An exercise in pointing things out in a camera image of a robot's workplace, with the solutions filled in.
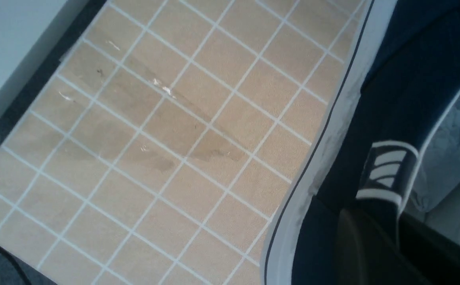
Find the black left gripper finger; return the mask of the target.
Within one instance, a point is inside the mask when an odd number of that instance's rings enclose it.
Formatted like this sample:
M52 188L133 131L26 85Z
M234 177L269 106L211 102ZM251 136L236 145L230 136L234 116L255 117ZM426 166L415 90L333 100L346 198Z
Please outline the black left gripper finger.
M335 263L339 285L460 285L460 246L406 215L398 247L360 209L343 209Z

